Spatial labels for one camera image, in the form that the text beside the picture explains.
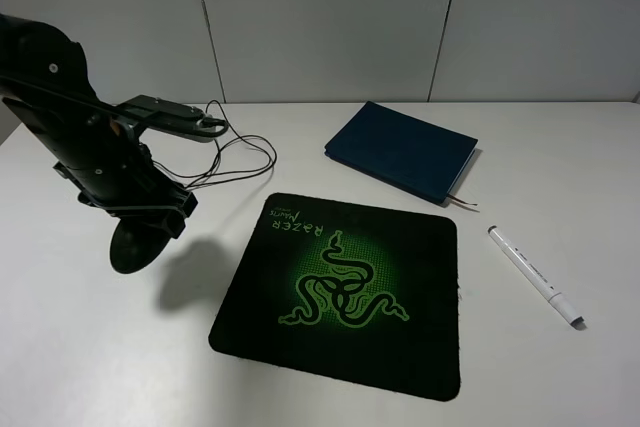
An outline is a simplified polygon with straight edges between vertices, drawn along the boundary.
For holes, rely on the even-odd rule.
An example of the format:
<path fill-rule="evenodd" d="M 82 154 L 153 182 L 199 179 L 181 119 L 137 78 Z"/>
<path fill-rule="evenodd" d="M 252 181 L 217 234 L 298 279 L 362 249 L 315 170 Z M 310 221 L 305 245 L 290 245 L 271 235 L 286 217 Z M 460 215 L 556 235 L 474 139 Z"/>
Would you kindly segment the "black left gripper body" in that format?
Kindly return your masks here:
<path fill-rule="evenodd" d="M 84 106 L 52 110 L 5 97 L 5 105 L 58 159 L 58 169 L 97 202 L 167 202 L 170 179 L 135 134 Z"/>

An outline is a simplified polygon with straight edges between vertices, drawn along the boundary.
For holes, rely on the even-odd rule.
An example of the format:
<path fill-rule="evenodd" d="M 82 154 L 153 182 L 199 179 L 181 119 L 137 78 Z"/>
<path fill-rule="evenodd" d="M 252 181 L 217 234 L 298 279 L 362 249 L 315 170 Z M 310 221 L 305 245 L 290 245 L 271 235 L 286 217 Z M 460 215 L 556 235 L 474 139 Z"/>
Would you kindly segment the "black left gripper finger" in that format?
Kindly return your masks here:
<path fill-rule="evenodd" d="M 85 190 L 80 191 L 79 202 L 100 209 L 111 217 L 163 231 L 173 239 L 184 232 L 186 220 L 198 205 L 195 195 L 182 188 L 175 188 L 166 200 L 151 204 L 134 204 L 131 200 L 106 204 Z"/>

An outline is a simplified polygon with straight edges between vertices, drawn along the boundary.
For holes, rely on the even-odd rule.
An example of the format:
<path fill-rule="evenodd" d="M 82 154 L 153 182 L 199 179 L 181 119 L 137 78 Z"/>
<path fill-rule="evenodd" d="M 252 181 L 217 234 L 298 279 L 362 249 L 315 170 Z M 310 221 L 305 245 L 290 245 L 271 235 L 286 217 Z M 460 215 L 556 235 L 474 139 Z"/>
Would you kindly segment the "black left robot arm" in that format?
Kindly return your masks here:
<path fill-rule="evenodd" d="M 1 97 L 85 204 L 169 238 L 181 235 L 194 195 L 154 166 L 140 140 L 147 125 L 98 99 L 79 43 L 48 24 L 2 17 Z"/>

